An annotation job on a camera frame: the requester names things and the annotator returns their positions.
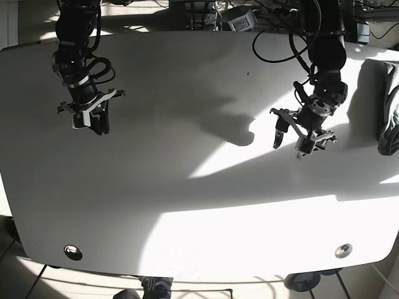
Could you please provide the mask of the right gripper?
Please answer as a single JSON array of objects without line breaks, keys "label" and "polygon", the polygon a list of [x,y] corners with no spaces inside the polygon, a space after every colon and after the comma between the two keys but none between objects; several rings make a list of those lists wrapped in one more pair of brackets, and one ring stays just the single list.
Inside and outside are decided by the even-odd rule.
[{"label": "right gripper", "polygon": [[90,128],[97,135],[109,134],[108,101],[121,96],[125,96],[124,90],[111,88],[108,93],[99,92],[93,100],[82,106],[76,105],[74,108],[72,103],[62,102],[56,112],[57,114],[68,112],[72,128],[75,130]]}]

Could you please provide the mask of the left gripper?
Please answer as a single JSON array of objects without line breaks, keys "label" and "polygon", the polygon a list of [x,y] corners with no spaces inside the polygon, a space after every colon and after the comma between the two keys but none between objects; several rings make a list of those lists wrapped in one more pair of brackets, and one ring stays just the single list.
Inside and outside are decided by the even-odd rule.
[{"label": "left gripper", "polygon": [[337,142],[337,137],[332,131],[323,130],[321,127],[316,128],[316,121],[311,120],[310,125],[304,126],[298,119],[300,112],[301,110],[291,111],[275,108],[272,108],[270,111],[270,113],[278,116],[273,148],[278,149],[280,147],[284,134],[292,127],[298,136],[294,147],[297,151],[296,158],[298,160],[312,155],[315,151],[326,150],[329,141],[333,143]]}]

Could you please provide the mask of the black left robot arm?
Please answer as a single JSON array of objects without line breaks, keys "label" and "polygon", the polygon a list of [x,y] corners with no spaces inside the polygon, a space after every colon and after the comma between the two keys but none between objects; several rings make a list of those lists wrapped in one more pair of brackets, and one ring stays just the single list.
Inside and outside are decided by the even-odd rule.
[{"label": "black left robot arm", "polygon": [[325,150],[328,142],[336,142],[334,133],[324,130],[322,125],[345,102],[348,89],[340,73],[347,53],[339,2],[300,1],[299,15],[311,62],[306,71],[314,90],[308,95],[303,84],[294,82],[294,94],[301,107],[296,111],[271,109],[278,117],[273,147],[280,147],[284,135],[293,128],[298,135],[297,158]]}]

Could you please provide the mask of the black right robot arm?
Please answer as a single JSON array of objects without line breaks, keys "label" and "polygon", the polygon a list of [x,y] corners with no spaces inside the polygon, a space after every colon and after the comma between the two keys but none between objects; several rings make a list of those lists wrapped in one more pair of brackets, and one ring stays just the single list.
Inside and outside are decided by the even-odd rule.
[{"label": "black right robot arm", "polygon": [[62,102],[57,113],[68,112],[72,127],[76,130],[89,128],[97,135],[110,131],[109,101],[124,96],[123,90],[111,88],[107,93],[97,85],[112,79],[98,81],[115,69],[105,57],[97,57],[94,51],[100,44],[100,1],[58,1],[60,16],[55,25],[59,48],[53,54],[52,69],[62,80],[71,97],[70,103]]}]

